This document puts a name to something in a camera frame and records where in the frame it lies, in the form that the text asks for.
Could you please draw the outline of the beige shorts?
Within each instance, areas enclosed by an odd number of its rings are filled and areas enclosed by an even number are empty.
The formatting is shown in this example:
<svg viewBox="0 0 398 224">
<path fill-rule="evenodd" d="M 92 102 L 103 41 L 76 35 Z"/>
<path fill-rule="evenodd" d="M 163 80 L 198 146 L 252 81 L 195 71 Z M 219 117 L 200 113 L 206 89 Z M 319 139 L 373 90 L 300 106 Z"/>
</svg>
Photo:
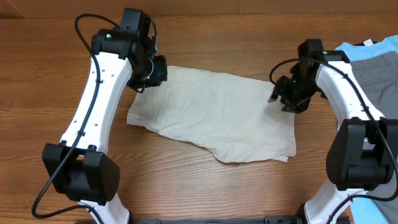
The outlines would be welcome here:
<svg viewBox="0 0 398 224">
<path fill-rule="evenodd" d="M 228 73 L 169 66 L 168 80 L 137 94 L 127 123 L 191 142 L 221 162 L 296 155 L 294 114 L 268 101 L 271 82 Z"/>
</svg>

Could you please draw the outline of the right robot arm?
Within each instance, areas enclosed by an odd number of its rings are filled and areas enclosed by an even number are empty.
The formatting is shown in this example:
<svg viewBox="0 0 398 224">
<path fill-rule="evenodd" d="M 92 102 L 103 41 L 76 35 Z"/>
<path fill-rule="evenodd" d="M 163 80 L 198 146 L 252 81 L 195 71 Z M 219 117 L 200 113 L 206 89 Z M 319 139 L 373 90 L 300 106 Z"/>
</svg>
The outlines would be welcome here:
<svg viewBox="0 0 398 224">
<path fill-rule="evenodd" d="M 291 77 L 274 82 L 270 102 L 299 114 L 319 92 L 339 122 L 326 157 L 327 179 L 296 215 L 265 217 L 264 223 L 349 223 L 341 214 L 356 198 L 397 176 L 397 120 L 387 119 L 368 100 L 342 50 L 325 50 L 320 39 L 298 46 Z"/>
</svg>

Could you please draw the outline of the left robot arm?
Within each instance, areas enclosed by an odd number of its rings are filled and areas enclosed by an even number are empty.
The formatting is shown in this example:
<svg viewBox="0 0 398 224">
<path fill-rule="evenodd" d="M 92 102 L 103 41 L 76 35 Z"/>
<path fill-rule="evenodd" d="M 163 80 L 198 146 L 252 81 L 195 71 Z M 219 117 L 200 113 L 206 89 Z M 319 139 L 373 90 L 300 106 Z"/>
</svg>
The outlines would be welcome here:
<svg viewBox="0 0 398 224">
<path fill-rule="evenodd" d="M 108 157 L 111 125 L 125 87 L 138 93 L 167 80 L 166 59 L 157 54 L 155 23 L 126 8 L 120 23 L 100 29 L 85 47 L 91 56 L 86 87 L 58 144 L 46 144 L 42 160 L 47 187 L 86 209 L 95 223 L 132 223 L 117 194 L 120 169 Z"/>
</svg>

